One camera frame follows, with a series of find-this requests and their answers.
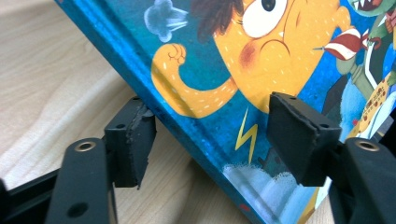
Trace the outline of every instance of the cartoon arm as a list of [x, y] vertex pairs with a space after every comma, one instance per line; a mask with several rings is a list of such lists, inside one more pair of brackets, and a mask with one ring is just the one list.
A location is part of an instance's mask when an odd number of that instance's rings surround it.
[[236, 93], [232, 78], [214, 90], [199, 91], [181, 79], [179, 67], [186, 60], [186, 50], [179, 44], [161, 46], [154, 55], [151, 78], [165, 101], [180, 115], [203, 118], [225, 105]]

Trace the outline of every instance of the wooden table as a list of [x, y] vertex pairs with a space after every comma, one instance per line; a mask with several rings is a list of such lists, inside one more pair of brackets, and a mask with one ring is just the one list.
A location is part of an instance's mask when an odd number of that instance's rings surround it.
[[[134, 92], [51, 0], [0, 0], [0, 176], [8, 189], [60, 167]], [[141, 190], [116, 189], [120, 223], [248, 223], [157, 122]], [[329, 213], [313, 223], [329, 223]]]

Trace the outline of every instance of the metal ring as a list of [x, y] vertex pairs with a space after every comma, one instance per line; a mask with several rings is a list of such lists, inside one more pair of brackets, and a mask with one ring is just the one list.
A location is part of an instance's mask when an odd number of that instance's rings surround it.
[[361, 149], [367, 150], [367, 151], [379, 151], [379, 147], [377, 145], [374, 145], [371, 142], [367, 142], [367, 141], [356, 141], [355, 142], [356, 146], [360, 147]]
[[94, 142], [82, 142], [75, 147], [75, 151], [77, 152], [89, 151], [94, 147], [96, 147], [96, 143]]

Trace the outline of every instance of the screw hole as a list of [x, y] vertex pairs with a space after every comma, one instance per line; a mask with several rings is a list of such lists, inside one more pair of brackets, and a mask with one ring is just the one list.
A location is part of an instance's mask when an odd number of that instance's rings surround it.
[[379, 147], [370, 143], [370, 142], [365, 142], [365, 141], [358, 141], [356, 142], [356, 145], [360, 147], [361, 149], [367, 150], [367, 151], [378, 151]]
[[78, 144], [78, 146], [75, 147], [75, 151], [78, 152], [84, 152], [84, 151], [89, 151], [93, 149], [96, 146], [96, 143], [94, 142], [83, 142]]
[[69, 217], [81, 217], [87, 210], [88, 205], [86, 203], [75, 203], [67, 210], [67, 215]]
[[116, 128], [118, 128], [118, 129], [125, 128], [125, 124], [119, 124], [119, 125], [116, 126]]

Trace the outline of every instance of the book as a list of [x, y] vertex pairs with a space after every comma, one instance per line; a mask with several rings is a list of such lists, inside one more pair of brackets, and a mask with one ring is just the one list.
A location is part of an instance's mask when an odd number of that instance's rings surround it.
[[394, 108], [392, 0], [56, 2], [253, 223], [304, 221], [326, 194], [268, 142], [273, 91], [339, 123], [340, 141]]

